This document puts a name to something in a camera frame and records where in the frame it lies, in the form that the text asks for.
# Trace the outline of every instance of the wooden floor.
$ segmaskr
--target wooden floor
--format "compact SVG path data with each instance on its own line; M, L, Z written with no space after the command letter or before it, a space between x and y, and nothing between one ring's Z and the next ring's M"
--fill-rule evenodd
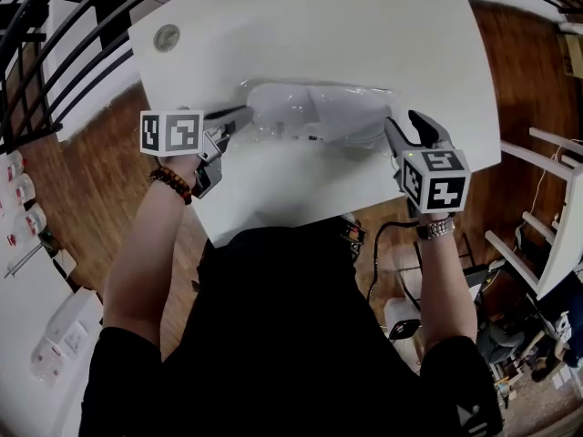
M472 7L492 70L502 138L550 157L555 149L531 138L529 127L578 137L576 83L563 74L555 27L506 7L483 3ZM147 108L142 87L134 86L67 143L48 137L22 147L49 226L78 262L75 281L98 292L154 166L151 158L138 152L139 111ZM539 169L507 156L501 164L472 176L465 212L457 218L457 238L461 241L462 231L467 234L478 263L499 257L484 239L486 230L494 230L514 245L514 227L523 210L530 209L540 176ZM545 177L534 215L550 224L561 209L564 192L561 180ZM374 235L385 221L406 219L404 200L362 209L356 216L368 231L356 264L357 283L366 293L373 276ZM379 283L372 297L381 323L384 303L400 292L394 271L417 265L413 241L414 231L406 229L389 229L381 238ZM176 244L172 288L162 323L164 356L177 346L194 300L190 281L197 278L203 244L199 222L189 211ZM460 252L465 252L463 246L460 243Z

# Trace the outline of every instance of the hand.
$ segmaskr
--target hand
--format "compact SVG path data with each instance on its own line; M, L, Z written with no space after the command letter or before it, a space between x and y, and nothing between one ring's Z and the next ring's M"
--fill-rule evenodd
M197 180L195 172L200 164L199 156L192 154L187 156L161 158L160 163L184 179L191 189L196 186Z

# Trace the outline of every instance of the wristwatch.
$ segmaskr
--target wristwatch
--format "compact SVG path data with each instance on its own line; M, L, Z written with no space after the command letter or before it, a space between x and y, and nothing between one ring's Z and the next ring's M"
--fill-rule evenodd
M427 225L420 225L417 227L417 236L420 239L433 239L447 235L447 233L453 233L454 228L454 220L451 217L447 217Z

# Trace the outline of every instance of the black cable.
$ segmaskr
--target black cable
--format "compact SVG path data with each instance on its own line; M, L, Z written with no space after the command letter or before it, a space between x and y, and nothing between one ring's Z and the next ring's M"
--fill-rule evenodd
M368 302L371 301L371 294L373 293L374 285L376 285L376 281L378 279L378 253L379 253L379 239L383 234L384 229L387 227L400 227L402 229L411 229L413 227L417 227L419 222L386 222L384 223L376 233L376 237L374 237L374 276L373 276L373 283L371 283L370 288L368 289L368 294L366 295L366 300Z
M403 277L401 277L401 273L397 272L399 274L399 281L401 282L401 286L403 287L403 291L405 292L405 294L409 297L409 300L411 300L411 302L415 305L415 307L417 308L417 310L419 312L421 312L421 306L419 306L419 303L416 300L413 295L409 292L409 290L407 289L407 286L404 284L404 280Z

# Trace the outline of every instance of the plastic bag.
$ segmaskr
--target plastic bag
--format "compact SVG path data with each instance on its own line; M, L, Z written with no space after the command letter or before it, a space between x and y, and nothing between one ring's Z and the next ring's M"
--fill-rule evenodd
M388 89L247 80L256 140L322 140L341 147L386 150L384 121L397 116L398 97Z

